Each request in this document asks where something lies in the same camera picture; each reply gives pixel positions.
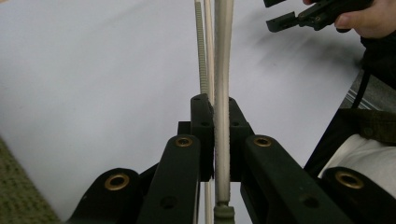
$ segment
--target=screw hole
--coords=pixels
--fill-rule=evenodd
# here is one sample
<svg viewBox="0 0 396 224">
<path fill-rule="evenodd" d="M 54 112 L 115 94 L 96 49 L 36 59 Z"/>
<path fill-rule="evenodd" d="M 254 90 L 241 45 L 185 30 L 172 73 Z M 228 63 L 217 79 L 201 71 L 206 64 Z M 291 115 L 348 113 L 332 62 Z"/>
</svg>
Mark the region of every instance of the screw hole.
<svg viewBox="0 0 396 224">
<path fill-rule="evenodd" d="M 254 139 L 254 143 L 259 147 L 269 147 L 271 146 L 271 140 L 265 137 L 259 137 Z"/>
<path fill-rule="evenodd" d="M 319 202 L 314 196 L 309 194 L 304 194 L 300 197 L 300 202 L 309 208 L 318 208 Z"/>
<path fill-rule="evenodd" d="M 105 182 L 108 190 L 120 190 L 129 184 L 129 176 L 126 174 L 111 175 Z"/>
<path fill-rule="evenodd" d="M 364 187 L 363 181 L 349 172 L 338 171 L 335 173 L 335 179 L 342 185 L 351 189 L 361 189 Z"/>
<path fill-rule="evenodd" d="M 180 137 L 176 140 L 178 147 L 189 147 L 192 145 L 192 140 L 188 137 Z"/>
</svg>

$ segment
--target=black bracket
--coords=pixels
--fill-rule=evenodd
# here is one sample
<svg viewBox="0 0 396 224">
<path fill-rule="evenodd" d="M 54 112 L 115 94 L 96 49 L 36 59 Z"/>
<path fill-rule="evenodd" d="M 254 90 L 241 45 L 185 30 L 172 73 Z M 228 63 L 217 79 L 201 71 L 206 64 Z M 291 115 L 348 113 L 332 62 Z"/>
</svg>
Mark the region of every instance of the black bracket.
<svg viewBox="0 0 396 224">
<path fill-rule="evenodd" d="M 282 1 L 264 0 L 267 7 L 271 7 Z M 297 17 L 294 12 L 285 14 L 278 18 L 267 21 L 268 29 L 271 32 L 279 32 L 290 27 L 299 25 L 309 26 L 318 31 L 325 26 L 335 22 L 342 13 L 349 11 L 363 10 L 372 4 L 373 0 L 320 0 L 309 9 L 301 12 Z"/>
<path fill-rule="evenodd" d="M 100 175 L 67 223 L 197 223 L 200 182 L 213 175 L 213 110 L 191 98 L 191 121 L 178 124 L 160 162 L 142 174 Z M 333 168 L 320 183 L 273 138 L 255 135 L 230 98 L 231 180 L 254 224 L 394 223 L 396 200 L 357 172 Z"/>
</svg>

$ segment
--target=white surface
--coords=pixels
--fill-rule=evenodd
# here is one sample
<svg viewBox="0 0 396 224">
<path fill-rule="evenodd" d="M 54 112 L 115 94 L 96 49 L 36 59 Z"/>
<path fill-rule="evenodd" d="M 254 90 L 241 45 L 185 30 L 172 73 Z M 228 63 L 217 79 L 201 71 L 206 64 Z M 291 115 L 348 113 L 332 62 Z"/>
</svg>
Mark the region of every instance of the white surface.
<svg viewBox="0 0 396 224">
<path fill-rule="evenodd" d="M 320 171 L 333 167 L 346 167 L 357 171 L 396 198 L 396 147 L 355 133 L 341 145 Z"/>
<path fill-rule="evenodd" d="M 304 8 L 235 2 L 230 67 L 231 96 L 255 133 L 301 165 L 363 52 L 356 34 L 333 27 L 268 32 L 266 20 Z M 101 173 L 157 162 L 189 119 L 199 92 L 192 0 L 10 0 L 0 31 L 0 135 L 63 220 Z"/>
</svg>

